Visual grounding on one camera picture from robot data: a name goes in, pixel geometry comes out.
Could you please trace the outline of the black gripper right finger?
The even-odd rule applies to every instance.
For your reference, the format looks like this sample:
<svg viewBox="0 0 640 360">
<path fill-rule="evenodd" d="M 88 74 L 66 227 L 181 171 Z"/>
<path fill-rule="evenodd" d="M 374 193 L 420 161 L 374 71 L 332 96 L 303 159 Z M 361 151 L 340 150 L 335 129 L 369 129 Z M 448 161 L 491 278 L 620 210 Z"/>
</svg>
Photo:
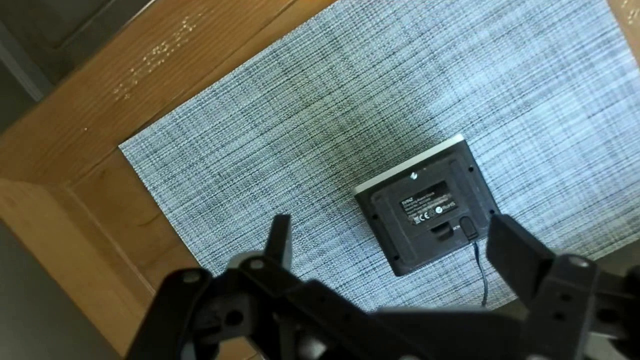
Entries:
<svg viewBox="0 0 640 360">
<path fill-rule="evenodd" d="M 640 266 L 622 275 L 578 253 L 553 253 L 508 213 L 490 220 L 486 257 L 527 313 L 522 360 L 587 360 L 591 335 L 640 360 Z"/>
</svg>

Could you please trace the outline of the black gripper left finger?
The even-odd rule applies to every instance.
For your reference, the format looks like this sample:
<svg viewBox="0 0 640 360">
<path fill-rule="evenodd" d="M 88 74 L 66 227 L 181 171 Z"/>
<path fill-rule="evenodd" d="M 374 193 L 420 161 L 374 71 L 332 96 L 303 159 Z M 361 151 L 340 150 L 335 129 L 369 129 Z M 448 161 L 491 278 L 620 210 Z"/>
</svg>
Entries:
<svg viewBox="0 0 640 360">
<path fill-rule="evenodd" d="M 126 360 L 218 360 L 222 344 L 245 337 L 271 360 L 367 360 L 365 313 L 327 285 L 288 270 L 289 215 L 277 213 L 262 252 L 219 275 L 169 271 Z"/>
</svg>

